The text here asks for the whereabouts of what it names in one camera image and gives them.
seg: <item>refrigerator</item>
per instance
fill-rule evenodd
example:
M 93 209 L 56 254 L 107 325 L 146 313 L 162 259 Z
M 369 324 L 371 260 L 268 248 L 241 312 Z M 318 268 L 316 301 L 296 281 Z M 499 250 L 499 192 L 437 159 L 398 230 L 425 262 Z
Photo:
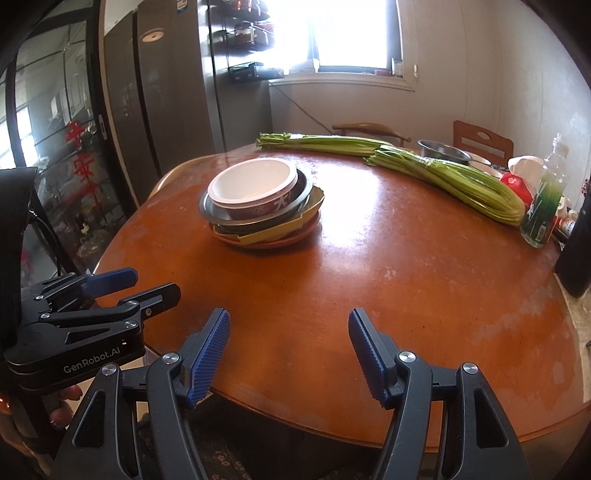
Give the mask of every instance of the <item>refrigerator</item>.
M 272 131 L 268 82 L 232 83 L 222 4 L 144 0 L 105 36 L 109 104 L 131 188 Z

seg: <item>windowsill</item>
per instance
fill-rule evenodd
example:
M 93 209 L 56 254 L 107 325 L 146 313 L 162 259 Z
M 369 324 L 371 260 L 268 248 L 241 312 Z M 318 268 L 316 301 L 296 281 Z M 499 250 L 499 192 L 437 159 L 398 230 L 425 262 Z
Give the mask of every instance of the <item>windowsill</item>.
M 367 73 L 300 73 L 286 75 L 285 78 L 269 80 L 273 85 L 303 85 L 312 83 L 330 83 L 341 85 L 368 85 L 373 87 L 394 88 L 414 92 L 413 88 L 400 77 L 382 77 Z

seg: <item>celery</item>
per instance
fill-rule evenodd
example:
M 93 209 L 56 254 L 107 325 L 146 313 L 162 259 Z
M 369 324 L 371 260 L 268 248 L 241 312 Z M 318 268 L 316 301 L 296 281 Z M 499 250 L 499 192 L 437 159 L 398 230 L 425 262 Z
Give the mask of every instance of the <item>celery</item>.
M 490 175 L 458 163 L 423 158 L 381 140 L 336 135 L 261 134 L 256 145 L 363 157 L 368 165 L 389 168 L 434 184 L 498 222 L 518 226 L 524 215 L 521 199 Z

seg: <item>finger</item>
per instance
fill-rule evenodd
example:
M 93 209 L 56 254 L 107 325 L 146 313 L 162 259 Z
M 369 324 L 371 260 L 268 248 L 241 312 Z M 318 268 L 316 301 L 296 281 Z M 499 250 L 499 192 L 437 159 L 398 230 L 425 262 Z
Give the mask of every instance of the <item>finger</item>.
M 65 429 L 72 421 L 72 409 L 67 403 L 62 402 L 60 408 L 55 409 L 49 414 L 51 425 L 57 430 Z
M 60 400 L 80 400 L 81 396 L 82 389 L 78 385 L 72 385 L 59 392 Z
M 0 394 L 0 414 L 12 415 L 12 406 L 7 395 Z

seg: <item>chair backrest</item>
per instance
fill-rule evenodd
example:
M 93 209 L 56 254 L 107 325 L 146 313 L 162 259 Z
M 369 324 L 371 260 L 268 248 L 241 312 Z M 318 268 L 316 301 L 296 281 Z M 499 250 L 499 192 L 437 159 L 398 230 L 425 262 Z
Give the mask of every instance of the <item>chair backrest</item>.
M 347 135 L 347 130 L 351 132 L 360 132 L 368 135 L 377 135 L 379 137 L 393 137 L 398 138 L 399 147 L 404 146 L 404 142 L 410 143 L 413 141 L 410 137 L 405 137 L 399 134 L 397 131 L 392 130 L 390 127 L 382 124 L 370 124 L 367 122 L 361 122 L 358 124 L 340 124 L 333 125 L 333 130 L 336 131 L 337 135 Z
M 168 185 L 169 183 L 172 183 L 174 180 L 179 178 L 187 168 L 192 167 L 193 165 L 198 165 L 198 164 L 200 164 L 200 163 L 202 163 L 214 156 L 215 156 L 215 154 L 207 155 L 205 157 L 194 158 L 192 160 L 187 160 L 186 162 L 181 163 L 180 165 L 177 165 L 171 171 L 169 171 L 166 175 L 164 175 L 164 177 L 162 177 L 160 179 L 160 181 L 152 189 L 152 192 L 150 192 L 150 196 L 148 196 L 148 200 L 150 200 L 150 198 L 152 198 L 154 195 L 156 195 L 166 185 Z
M 503 156 L 495 155 L 489 151 L 478 148 L 477 146 L 467 144 L 464 139 L 471 140 L 480 145 L 499 150 Z M 509 160 L 513 158 L 513 142 L 508 138 L 502 137 L 486 128 L 478 127 L 456 120 L 453 123 L 453 146 L 460 150 L 465 150 L 490 160 L 495 165 L 507 167 Z

